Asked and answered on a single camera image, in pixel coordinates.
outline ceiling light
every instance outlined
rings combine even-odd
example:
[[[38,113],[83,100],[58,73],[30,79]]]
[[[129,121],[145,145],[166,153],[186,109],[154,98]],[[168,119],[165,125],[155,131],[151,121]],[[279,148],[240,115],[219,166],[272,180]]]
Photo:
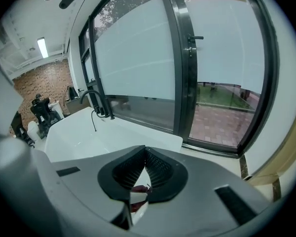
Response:
[[[47,58],[48,53],[47,53],[47,49],[46,49],[45,38],[39,38],[37,40],[37,43],[38,43],[38,47],[40,49],[40,52],[41,52],[43,58]]]

